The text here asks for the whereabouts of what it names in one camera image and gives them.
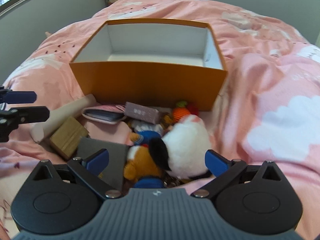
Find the logo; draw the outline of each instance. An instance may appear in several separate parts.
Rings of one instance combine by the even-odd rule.
[[[162,192],[160,190],[156,190],[153,192],[153,195],[155,195],[156,197],[160,196],[162,194]]]

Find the blue clamp handle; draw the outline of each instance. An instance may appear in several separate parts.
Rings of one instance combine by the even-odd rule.
[[[216,177],[227,171],[232,166],[232,161],[222,157],[214,150],[207,150],[204,156],[205,166]]]
[[[109,152],[106,149],[101,149],[82,161],[82,165],[94,176],[98,176],[108,164]]]
[[[8,91],[0,97],[0,103],[31,104],[37,99],[34,91]]]

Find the gray box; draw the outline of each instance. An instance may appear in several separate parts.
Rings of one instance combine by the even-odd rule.
[[[126,102],[124,115],[141,121],[158,124],[162,113],[151,107]]]
[[[123,170],[129,147],[124,144],[82,137],[78,146],[77,157],[86,159],[100,149],[108,150],[109,164],[102,171],[102,177],[99,178],[115,189],[122,191]]]

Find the small pink box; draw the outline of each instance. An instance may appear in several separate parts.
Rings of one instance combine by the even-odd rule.
[[[153,124],[158,124],[161,118],[160,111],[130,102],[125,103],[124,115]]]

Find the pink wallet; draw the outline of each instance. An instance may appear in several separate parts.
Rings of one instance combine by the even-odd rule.
[[[124,120],[125,106],[122,105],[103,105],[87,107],[82,110],[82,115],[92,121],[117,124]]]

